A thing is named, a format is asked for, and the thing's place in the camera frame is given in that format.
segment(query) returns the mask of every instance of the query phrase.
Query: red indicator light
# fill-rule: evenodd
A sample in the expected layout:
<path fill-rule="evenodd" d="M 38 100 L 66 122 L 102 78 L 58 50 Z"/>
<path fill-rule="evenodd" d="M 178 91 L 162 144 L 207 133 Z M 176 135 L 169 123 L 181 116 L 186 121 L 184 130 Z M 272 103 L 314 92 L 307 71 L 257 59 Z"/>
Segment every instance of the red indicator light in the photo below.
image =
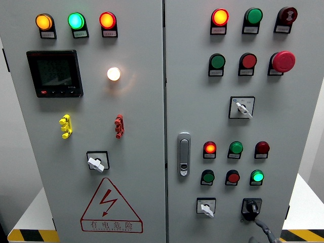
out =
<path fill-rule="evenodd" d="M 116 24 L 116 17 L 111 12 L 104 12 L 99 17 L 99 23 L 104 29 L 112 29 Z"/>
<path fill-rule="evenodd" d="M 226 9 L 216 9 L 212 15 L 212 21 L 217 26 L 223 26 L 227 24 L 229 14 Z"/>
<path fill-rule="evenodd" d="M 252 68 L 257 64 L 257 58 L 253 54 L 248 54 L 245 57 L 243 57 L 242 65 L 245 68 Z"/>
<path fill-rule="evenodd" d="M 289 51 L 278 52 L 272 59 L 272 66 L 277 72 L 290 71 L 296 62 L 295 55 Z"/>
<path fill-rule="evenodd" d="M 204 144 L 204 151 L 206 153 L 215 153 L 216 152 L 216 144 L 212 141 L 206 142 Z"/>
<path fill-rule="evenodd" d="M 256 150 L 260 154 L 266 154 L 266 153 L 269 152 L 270 146 L 269 146 L 269 144 L 267 142 L 261 141 L 261 142 L 257 143 Z"/>
<path fill-rule="evenodd" d="M 239 175 L 238 174 L 231 174 L 229 177 L 228 177 L 228 181 L 231 182 L 231 183 L 236 183 L 239 181 Z"/>
<path fill-rule="evenodd" d="M 279 19 L 283 24 L 291 25 L 297 19 L 297 10 L 295 8 L 285 7 L 279 11 Z"/>

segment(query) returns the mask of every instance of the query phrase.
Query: orange indicator light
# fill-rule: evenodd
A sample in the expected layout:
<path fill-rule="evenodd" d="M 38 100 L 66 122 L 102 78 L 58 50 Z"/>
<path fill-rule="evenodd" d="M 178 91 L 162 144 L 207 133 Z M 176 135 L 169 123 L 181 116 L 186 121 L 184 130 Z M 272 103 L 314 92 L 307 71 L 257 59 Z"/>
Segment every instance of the orange indicator light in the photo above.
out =
<path fill-rule="evenodd" d="M 37 27 L 41 30 L 49 30 L 53 26 L 53 20 L 48 14 L 38 14 L 35 21 Z"/>
<path fill-rule="evenodd" d="M 216 151 L 216 144 L 212 141 L 205 143 L 204 150 L 206 153 L 215 153 Z"/>
<path fill-rule="evenodd" d="M 212 20 L 213 23 L 216 24 L 217 26 L 223 26 L 227 24 L 229 18 L 229 14 L 226 11 L 226 9 L 216 9 L 213 12 Z"/>
<path fill-rule="evenodd" d="M 111 12 L 104 12 L 99 17 L 99 23 L 104 29 L 111 29 L 116 24 L 116 17 Z"/>

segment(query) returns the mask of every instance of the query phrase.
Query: white switch handle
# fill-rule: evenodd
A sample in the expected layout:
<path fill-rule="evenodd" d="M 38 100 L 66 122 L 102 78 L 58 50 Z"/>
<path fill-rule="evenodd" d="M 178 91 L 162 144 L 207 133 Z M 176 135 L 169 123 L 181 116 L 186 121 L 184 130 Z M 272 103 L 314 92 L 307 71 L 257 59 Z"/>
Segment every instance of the white switch handle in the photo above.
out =
<path fill-rule="evenodd" d="M 88 160 L 88 164 L 90 165 L 91 169 L 95 169 L 99 172 L 103 172 L 103 170 L 105 169 L 105 167 L 101 164 L 101 161 L 98 159 L 90 158 Z"/>
<path fill-rule="evenodd" d="M 204 214 L 206 214 L 207 216 L 213 218 L 214 214 L 213 212 L 210 210 L 210 208 L 208 206 L 205 206 L 203 204 L 201 204 L 201 210 L 204 212 Z"/>
<path fill-rule="evenodd" d="M 253 117 L 251 116 L 250 112 L 240 103 L 236 102 L 236 105 L 239 109 L 239 111 L 243 114 L 246 115 L 249 119 L 252 119 Z"/>

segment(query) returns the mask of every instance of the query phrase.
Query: yellow terminal block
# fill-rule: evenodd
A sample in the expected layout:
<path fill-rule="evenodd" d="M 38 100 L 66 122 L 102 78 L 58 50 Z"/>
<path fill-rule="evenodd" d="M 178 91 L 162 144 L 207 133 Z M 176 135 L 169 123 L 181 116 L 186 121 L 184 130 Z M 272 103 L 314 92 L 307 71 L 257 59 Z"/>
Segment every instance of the yellow terminal block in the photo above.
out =
<path fill-rule="evenodd" d="M 59 123 L 62 125 L 61 131 L 64 132 L 62 135 L 62 138 L 67 139 L 73 132 L 70 115 L 68 115 L 68 114 L 64 115 L 60 119 Z"/>

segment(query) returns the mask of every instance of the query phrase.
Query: gray metal panel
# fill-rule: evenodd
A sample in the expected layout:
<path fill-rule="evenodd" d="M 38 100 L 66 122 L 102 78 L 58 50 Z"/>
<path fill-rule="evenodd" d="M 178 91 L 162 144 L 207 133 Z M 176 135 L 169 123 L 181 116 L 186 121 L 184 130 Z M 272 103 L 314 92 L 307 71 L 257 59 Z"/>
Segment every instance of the gray metal panel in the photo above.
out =
<path fill-rule="evenodd" d="M 278 11 L 295 7 L 298 18 L 290 34 L 274 34 Z M 245 11 L 263 11 L 258 35 L 242 35 Z M 227 34 L 210 36 L 210 19 L 217 8 L 229 12 Z M 258 219 L 280 235 L 299 163 L 323 79 L 322 1 L 166 1 L 168 108 L 169 237 L 174 242 L 266 242 L 256 225 L 241 222 L 245 197 L 262 198 Z M 267 76 L 271 55 L 289 50 L 296 65 L 283 76 Z M 245 52 L 258 58 L 253 77 L 237 76 Z M 225 56 L 223 77 L 208 77 L 208 60 Z M 252 120 L 228 119 L 230 96 L 255 96 Z M 177 136 L 191 134 L 188 177 L 177 173 Z M 214 141 L 215 160 L 203 159 L 203 145 Z M 231 142 L 240 141 L 240 160 L 227 159 Z M 267 141 L 269 158 L 254 160 L 255 145 Z M 200 186 L 201 173 L 211 169 L 213 186 Z M 238 170 L 238 186 L 225 186 L 229 170 Z M 263 185 L 251 187 L 253 170 L 265 174 Z M 216 197 L 213 219 L 197 215 L 197 197 Z"/>
<path fill-rule="evenodd" d="M 101 37 L 98 19 L 105 11 L 117 17 L 118 39 Z M 85 16 L 90 38 L 72 38 L 72 12 Z M 57 40 L 40 39 L 39 13 L 54 18 Z M 61 242 L 165 242 L 161 1 L 1 0 L 0 35 Z M 77 51 L 84 96 L 37 98 L 26 51 L 66 49 Z M 106 75 L 113 66 L 121 70 L 114 84 Z M 63 140 L 59 120 L 66 113 L 73 133 Z M 119 113 L 125 121 L 120 140 L 114 131 Z M 107 150 L 110 170 L 89 170 L 89 150 Z M 141 218 L 142 234 L 81 231 L 80 219 L 104 177 Z"/>

